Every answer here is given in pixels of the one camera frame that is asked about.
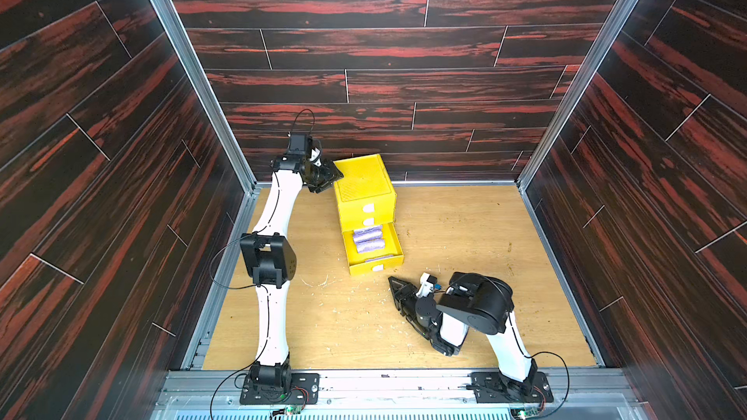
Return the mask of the yellow top drawer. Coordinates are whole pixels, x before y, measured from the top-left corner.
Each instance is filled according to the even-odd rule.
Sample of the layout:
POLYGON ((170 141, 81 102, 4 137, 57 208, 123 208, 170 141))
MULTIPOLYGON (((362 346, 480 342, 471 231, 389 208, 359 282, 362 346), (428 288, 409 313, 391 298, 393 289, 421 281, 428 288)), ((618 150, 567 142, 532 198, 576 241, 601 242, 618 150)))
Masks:
POLYGON ((374 190, 363 186, 335 186, 338 217, 349 213, 394 214, 397 194, 391 186, 374 190))

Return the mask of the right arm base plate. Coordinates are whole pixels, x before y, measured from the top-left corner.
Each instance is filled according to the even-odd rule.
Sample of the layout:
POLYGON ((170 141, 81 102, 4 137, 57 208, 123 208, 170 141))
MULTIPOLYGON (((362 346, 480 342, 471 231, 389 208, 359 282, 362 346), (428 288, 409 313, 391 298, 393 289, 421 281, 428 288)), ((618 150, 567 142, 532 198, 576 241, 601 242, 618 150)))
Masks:
POLYGON ((531 373, 524 381, 515 381, 501 371, 475 371, 466 389, 475 394, 478 404, 549 404, 554 400, 542 371, 531 373))

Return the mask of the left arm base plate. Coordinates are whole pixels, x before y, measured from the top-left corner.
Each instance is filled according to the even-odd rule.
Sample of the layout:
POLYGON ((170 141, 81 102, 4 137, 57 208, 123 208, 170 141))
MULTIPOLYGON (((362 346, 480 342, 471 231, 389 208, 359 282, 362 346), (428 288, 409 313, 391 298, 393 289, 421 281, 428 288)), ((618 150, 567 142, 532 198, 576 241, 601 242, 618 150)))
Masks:
POLYGON ((267 380, 249 374, 243 381, 239 403, 242 406, 309 406, 318 402, 319 385, 319 373, 290 371, 280 375, 280 379, 272 375, 267 380))

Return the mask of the yellow drawer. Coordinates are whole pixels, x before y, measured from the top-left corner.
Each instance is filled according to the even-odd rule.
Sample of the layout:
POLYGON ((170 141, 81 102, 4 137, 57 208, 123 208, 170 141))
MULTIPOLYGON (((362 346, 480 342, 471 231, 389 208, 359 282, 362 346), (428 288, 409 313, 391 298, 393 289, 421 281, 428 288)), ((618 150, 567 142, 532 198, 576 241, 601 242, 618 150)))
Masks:
POLYGON ((395 215, 384 213, 349 213, 340 215, 340 229, 346 231, 359 231, 360 229, 369 229, 370 227, 379 227, 393 223, 395 215))
POLYGON ((389 270, 404 264, 404 252, 394 223, 344 229, 344 249, 351 276, 389 270))
POLYGON ((394 214, 397 194, 391 186, 374 190, 363 186, 335 186, 338 217, 349 213, 394 214))

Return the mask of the yellow bottom drawer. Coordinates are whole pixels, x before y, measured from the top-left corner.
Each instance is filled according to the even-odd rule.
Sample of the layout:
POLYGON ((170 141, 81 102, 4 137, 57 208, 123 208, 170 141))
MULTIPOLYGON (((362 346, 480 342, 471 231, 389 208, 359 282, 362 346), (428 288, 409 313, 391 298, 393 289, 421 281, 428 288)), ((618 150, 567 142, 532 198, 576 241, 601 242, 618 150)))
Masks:
POLYGON ((394 223, 344 229, 344 249, 351 276, 389 270, 404 264, 404 252, 394 223))

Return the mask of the purple roll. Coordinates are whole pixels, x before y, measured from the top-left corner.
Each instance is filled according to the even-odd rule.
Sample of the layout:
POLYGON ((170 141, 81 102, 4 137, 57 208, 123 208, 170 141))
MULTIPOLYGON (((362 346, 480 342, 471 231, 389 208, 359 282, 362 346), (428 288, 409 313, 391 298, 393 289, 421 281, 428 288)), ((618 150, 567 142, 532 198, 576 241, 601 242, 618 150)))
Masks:
POLYGON ((379 250, 383 250, 386 247, 385 244, 376 243, 360 243, 356 245, 356 251, 358 254, 371 253, 379 250))
POLYGON ((386 242, 385 242, 384 239, 377 239, 377 240, 371 240, 371 241, 360 242, 360 243, 376 243, 376 242, 379 242, 379 243, 382 243, 382 244, 386 245, 386 242))
POLYGON ((353 241, 355 243, 360 243, 360 242, 382 239, 382 237, 383 237, 383 232, 376 229, 375 231, 362 231, 361 233, 354 233, 353 241))
POLYGON ((360 235, 368 235, 369 233, 381 233, 382 232, 382 226, 374 226, 374 227, 365 227, 364 229, 356 229, 356 231, 353 231, 354 236, 360 236, 360 235))

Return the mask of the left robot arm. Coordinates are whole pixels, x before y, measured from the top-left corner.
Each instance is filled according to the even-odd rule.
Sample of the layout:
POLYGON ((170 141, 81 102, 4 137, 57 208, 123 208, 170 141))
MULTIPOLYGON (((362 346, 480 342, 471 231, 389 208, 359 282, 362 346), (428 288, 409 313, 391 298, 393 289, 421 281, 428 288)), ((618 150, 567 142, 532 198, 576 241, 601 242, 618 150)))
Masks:
POLYGON ((288 228, 302 188, 320 193, 342 178, 321 150, 308 155, 285 154, 272 165, 270 193, 260 219, 239 245, 247 274, 258 298, 260 338, 255 361, 245 385, 268 396, 291 392, 290 349, 286 336, 287 298, 298 260, 288 239, 288 228))

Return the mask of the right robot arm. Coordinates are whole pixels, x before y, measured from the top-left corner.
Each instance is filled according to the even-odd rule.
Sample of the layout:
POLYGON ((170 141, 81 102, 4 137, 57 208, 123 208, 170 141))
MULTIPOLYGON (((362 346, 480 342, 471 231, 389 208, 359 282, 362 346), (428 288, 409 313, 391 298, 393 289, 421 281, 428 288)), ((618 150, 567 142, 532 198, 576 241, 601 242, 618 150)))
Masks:
POLYGON ((490 373, 474 373, 466 388, 480 404, 525 403, 544 406, 554 399, 519 336, 513 290, 504 281, 455 272, 447 287, 424 273, 416 285, 394 276, 389 288, 398 312, 440 354, 459 354, 470 331, 486 336, 498 362, 490 373))

